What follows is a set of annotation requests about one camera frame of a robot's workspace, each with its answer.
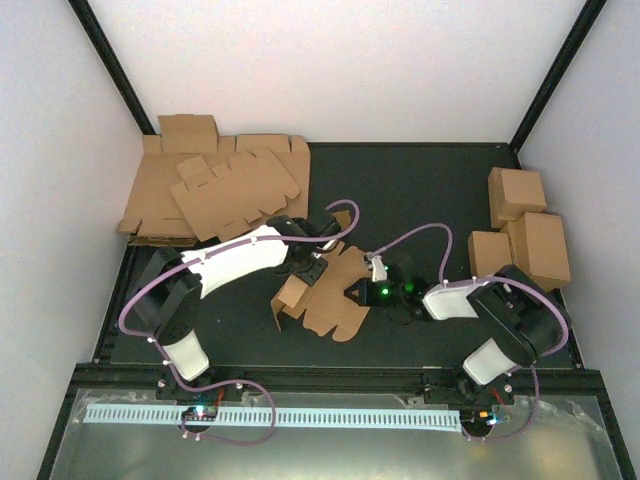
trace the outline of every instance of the brown cardboard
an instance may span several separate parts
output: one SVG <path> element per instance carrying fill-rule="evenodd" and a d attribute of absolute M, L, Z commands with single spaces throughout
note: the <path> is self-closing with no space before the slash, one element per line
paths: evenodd
<path fill-rule="evenodd" d="M 517 266 L 545 291 L 571 281 L 562 219 L 557 215 L 525 213 L 513 226 Z"/>
<path fill-rule="evenodd" d="M 170 187 L 199 240 L 226 241 L 251 229 L 263 213 L 287 206 L 300 188 L 275 154 L 264 147 L 241 152 L 226 164 L 209 168 L 202 156 L 178 164 L 183 181 Z"/>
<path fill-rule="evenodd" d="M 278 329 L 278 313 L 283 311 L 293 318 L 304 313 L 302 325 L 319 336 L 331 330 L 336 342 L 351 340 L 360 329 L 369 312 L 344 296 L 344 290 L 358 279 L 371 275 L 364 262 L 364 252 L 356 247 L 343 251 L 339 243 L 335 250 L 324 255 L 328 266 L 318 281 L 309 287 L 295 276 L 290 276 L 271 301 Z"/>
<path fill-rule="evenodd" d="M 493 275 L 512 262 L 509 237 L 504 233 L 472 232 L 468 245 L 471 273 L 476 277 Z"/>
<path fill-rule="evenodd" d="M 506 233 L 509 237 L 509 248 L 511 249 L 511 259 L 513 260 L 514 265 L 522 264 L 522 261 L 518 258 L 518 253 L 515 249 L 515 238 L 516 238 L 516 222 L 507 222 L 500 229 L 501 233 Z"/>
<path fill-rule="evenodd" d="M 547 208 L 539 172 L 494 167 L 488 179 L 491 227 Z"/>
<path fill-rule="evenodd" d="M 218 127 L 211 115 L 159 115 L 164 153 L 216 153 Z"/>
<path fill-rule="evenodd" d="M 285 145 L 289 145 L 286 135 L 238 135 L 236 152 L 241 152 L 242 149 L 255 152 L 257 147 L 262 146 L 273 151 L 300 187 L 300 195 L 290 200 L 287 208 L 279 214 L 306 218 L 309 210 L 309 177 L 311 176 L 309 145 L 304 138 L 297 135 L 291 137 L 291 144 L 288 147 Z M 251 227 L 259 225 L 261 223 L 252 224 Z"/>
<path fill-rule="evenodd" d="M 180 181 L 177 166 L 190 155 L 146 153 L 133 183 L 124 217 L 118 225 L 121 233 L 134 233 L 137 245 L 192 246 L 193 230 L 184 219 L 169 192 L 169 185 Z"/>
<path fill-rule="evenodd" d="M 197 154 L 213 168 L 228 166 L 233 155 L 245 150 L 254 153 L 259 147 L 272 149 L 300 189 L 300 194 L 288 200 L 286 207 L 275 214 L 307 216 L 311 154 L 302 137 L 291 137 L 289 143 L 286 135 L 218 136 L 215 121 L 209 115 L 175 115 L 159 119 L 163 136 L 143 137 L 144 155 L 124 217 L 118 225 L 119 232 L 131 234 L 131 244 L 192 246 L 197 242 L 169 190 L 183 181 L 178 165 Z M 269 215 L 262 215 L 250 222 L 250 229 L 264 224 L 268 218 Z"/>

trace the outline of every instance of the cardboard sheet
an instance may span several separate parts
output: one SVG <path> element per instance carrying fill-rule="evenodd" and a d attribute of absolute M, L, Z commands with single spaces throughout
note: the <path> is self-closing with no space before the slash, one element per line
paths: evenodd
<path fill-rule="evenodd" d="M 302 137 L 219 136 L 211 115 L 171 115 L 161 116 L 159 120 L 162 136 L 143 137 L 144 155 L 125 214 L 118 225 L 119 232 L 131 234 L 131 244 L 192 246 L 197 242 L 196 234 L 170 188 L 183 182 L 178 165 L 198 154 L 209 168 L 227 165 L 230 170 L 230 159 L 236 153 L 248 151 L 255 154 L 255 150 L 260 148 L 271 150 L 300 190 L 275 214 L 307 216 L 311 154 Z M 245 231 L 263 225 L 268 218 L 270 215 L 262 215 L 249 222 Z"/>
<path fill-rule="evenodd" d="M 256 147 L 209 168 L 202 156 L 178 164 L 182 182 L 171 194 L 198 240 L 232 239 L 251 229 L 264 214 L 273 215 L 300 194 L 297 183 L 275 154 Z"/>
<path fill-rule="evenodd" d="M 271 301 L 278 329 L 281 328 L 278 313 L 282 311 L 293 318 L 300 318 L 304 313 L 305 328 L 321 337 L 333 330 L 331 338 L 336 342 L 349 341 L 358 333 L 369 308 L 346 298 L 344 290 L 371 272 L 367 270 L 362 250 L 349 247 L 343 251 L 343 248 L 341 242 L 324 255 L 328 266 L 312 287 L 293 275 L 287 279 Z"/>

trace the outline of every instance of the stacked cardboard boxes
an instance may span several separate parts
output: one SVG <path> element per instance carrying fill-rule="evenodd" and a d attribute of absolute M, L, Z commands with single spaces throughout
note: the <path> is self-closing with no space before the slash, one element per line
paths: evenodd
<path fill-rule="evenodd" d="M 489 208 L 491 226 L 500 232 L 473 232 L 469 237 L 474 275 L 490 275 L 512 263 L 545 291 L 571 281 L 562 219 L 542 213 L 547 203 L 538 172 L 494 168 Z"/>

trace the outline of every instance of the black vertical frame post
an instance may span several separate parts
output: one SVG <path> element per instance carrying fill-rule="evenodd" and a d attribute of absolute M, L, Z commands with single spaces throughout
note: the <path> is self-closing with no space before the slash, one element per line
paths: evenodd
<path fill-rule="evenodd" d="M 69 4 L 76 13 L 78 20 L 80 20 L 84 31 L 87 33 L 89 40 L 91 40 L 102 63 L 104 63 L 113 83 L 116 85 L 120 95 L 122 95 L 124 102 L 127 104 L 127 107 L 129 107 L 129 111 L 131 115 L 133 115 L 138 127 L 140 127 L 140 131 L 143 135 L 155 135 L 156 132 L 153 125 L 151 125 L 149 117 L 147 117 L 144 108 L 142 108 L 142 104 L 140 100 L 138 100 L 138 96 L 131 86 L 122 65 L 120 65 L 118 57 L 111 48 L 111 44 L 93 13 L 91 5 L 89 5 L 87 0 L 69 0 Z"/>
<path fill-rule="evenodd" d="M 578 18 L 573 24 L 569 35 L 562 44 L 562 48 L 560 48 L 547 76 L 538 89 L 538 93 L 536 93 L 536 96 L 533 98 L 533 102 L 531 102 L 527 113 L 509 144 L 514 152 L 518 153 L 522 149 L 524 142 L 540 118 L 542 111 L 547 106 L 551 95 L 553 95 L 560 80 L 562 80 L 564 73 L 571 64 L 571 60 L 573 60 L 573 57 L 575 57 L 578 52 L 578 49 L 589 33 L 591 26 L 596 21 L 596 18 L 598 18 L 605 3 L 607 3 L 607 0 L 587 0 L 584 7 L 582 7 L 580 15 L 578 15 Z"/>

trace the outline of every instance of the white enclosure panel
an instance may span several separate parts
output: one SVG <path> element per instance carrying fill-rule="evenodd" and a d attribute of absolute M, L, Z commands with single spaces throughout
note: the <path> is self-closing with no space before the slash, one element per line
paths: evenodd
<path fill-rule="evenodd" d="M 608 2 L 522 150 L 564 217 L 565 293 L 640 471 L 640 3 Z"/>
<path fill-rule="evenodd" d="M 0 478 L 35 478 L 89 361 L 140 133 L 68 3 L 0 2 Z"/>
<path fill-rule="evenodd" d="M 584 0 L 92 0 L 140 101 L 223 133 L 510 141 Z"/>

